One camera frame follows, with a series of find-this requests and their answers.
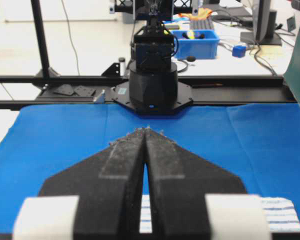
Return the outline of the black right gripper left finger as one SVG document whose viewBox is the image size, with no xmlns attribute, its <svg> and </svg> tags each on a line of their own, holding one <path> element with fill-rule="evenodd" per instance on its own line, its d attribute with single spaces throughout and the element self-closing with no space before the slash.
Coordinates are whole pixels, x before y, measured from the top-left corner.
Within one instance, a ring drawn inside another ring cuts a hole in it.
<svg viewBox="0 0 300 240">
<path fill-rule="evenodd" d="M 141 198 L 145 131 L 136 130 L 106 149 L 47 178 L 24 200 L 15 240 L 121 240 L 135 223 Z"/>
</svg>

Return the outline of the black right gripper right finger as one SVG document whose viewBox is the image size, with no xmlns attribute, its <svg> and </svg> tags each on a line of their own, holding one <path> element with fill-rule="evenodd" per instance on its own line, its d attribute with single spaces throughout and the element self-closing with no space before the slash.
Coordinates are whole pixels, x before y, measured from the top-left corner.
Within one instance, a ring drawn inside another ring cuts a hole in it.
<svg viewBox="0 0 300 240">
<path fill-rule="evenodd" d="M 144 130 L 154 233 L 164 240 L 268 240 L 261 202 L 239 176 Z"/>
</svg>

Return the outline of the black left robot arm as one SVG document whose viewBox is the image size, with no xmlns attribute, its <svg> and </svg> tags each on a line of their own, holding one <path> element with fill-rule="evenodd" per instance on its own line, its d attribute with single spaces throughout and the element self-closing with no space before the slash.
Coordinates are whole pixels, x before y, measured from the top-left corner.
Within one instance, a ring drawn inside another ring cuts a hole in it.
<svg viewBox="0 0 300 240">
<path fill-rule="evenodd" d="M 179 41 L 164 25 L 179 13 L 197 15 L 198 2 L 174 0 L 115 0 L 110 11 L 129 13 L 144 21 L 130 43 L 132 62 L 128 81 L 115 86 L 112 100 L 139 114 L 173 114 L 193 103 L 192 88 L 179 82 L 172 62 Z"/>
</svg>

